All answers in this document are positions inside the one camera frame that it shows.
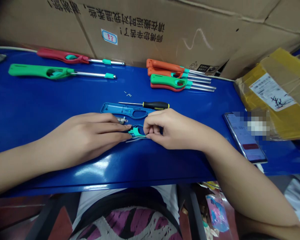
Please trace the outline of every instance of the stacked lighters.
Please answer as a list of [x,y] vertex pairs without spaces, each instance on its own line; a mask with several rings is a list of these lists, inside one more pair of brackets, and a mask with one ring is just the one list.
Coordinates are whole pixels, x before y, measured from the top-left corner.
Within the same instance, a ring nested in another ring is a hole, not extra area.
[[214,92],[216,89],[208,85],[211,83],[211,78],[204,73],[172,63],[147,59],[147,69],[152,88],[164,88],[174,92],[180,92],[183,89]]

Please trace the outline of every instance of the left hand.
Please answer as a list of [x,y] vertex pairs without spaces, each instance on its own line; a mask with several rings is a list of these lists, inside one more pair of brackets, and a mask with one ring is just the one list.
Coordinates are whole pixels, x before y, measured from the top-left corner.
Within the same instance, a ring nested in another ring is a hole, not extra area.
[[120,124],[110,113],[87,113],[69,118],[26,146],[46,172],[56,171],[96,158],[130,139],[130,134],[121,133],[130,128],[131,125]]

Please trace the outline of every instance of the yellow packaging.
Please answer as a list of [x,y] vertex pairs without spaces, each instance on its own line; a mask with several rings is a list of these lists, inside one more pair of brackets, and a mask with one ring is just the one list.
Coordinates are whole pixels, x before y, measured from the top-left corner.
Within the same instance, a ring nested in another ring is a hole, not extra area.
[[270,139],[300,139],[300,60],[279,48],[235,81],[247,111],[267,113]]

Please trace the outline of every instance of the screwdriver shaft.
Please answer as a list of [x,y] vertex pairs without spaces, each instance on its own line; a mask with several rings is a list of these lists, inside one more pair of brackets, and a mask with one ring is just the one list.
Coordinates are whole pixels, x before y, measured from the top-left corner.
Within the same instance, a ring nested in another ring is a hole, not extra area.
[[137,104],[137,105],[143,105],[143,103],[123,103],[123,104]]

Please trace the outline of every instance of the hand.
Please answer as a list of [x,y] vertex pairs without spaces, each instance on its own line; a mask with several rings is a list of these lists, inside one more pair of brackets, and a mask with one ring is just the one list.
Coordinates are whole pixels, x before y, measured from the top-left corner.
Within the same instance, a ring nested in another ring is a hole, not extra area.
[[171,108],[155,111],[144,120],[143,131],[167,149],[208,151],[223,137],[212,128],[177,113]]
[[30,143],[47,172],[69,168],[98,157],[131,138],[131,125],[119,124],[110,113],[87,113],[69,118],[43,138]]

